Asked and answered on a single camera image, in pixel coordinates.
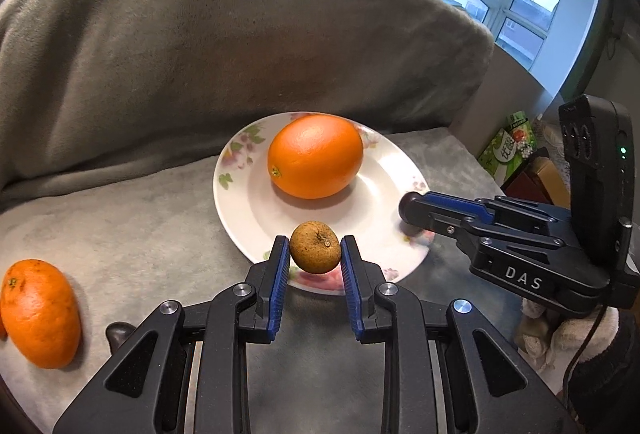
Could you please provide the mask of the gloved right hand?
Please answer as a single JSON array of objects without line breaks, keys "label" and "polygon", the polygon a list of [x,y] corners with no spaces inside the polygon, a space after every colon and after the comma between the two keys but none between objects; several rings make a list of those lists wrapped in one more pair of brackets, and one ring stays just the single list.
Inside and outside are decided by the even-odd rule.
[{"label": "gloved right hand", "polygon": [[551,312],[541,304],[522,299],[522,319],[514,341],[535,369],[559,369],[586,342],[578,362],[586,362],[602,354],[614,341],[620,326],[617,308],[599,307],[585,318],[560,318],[552,324]]}]

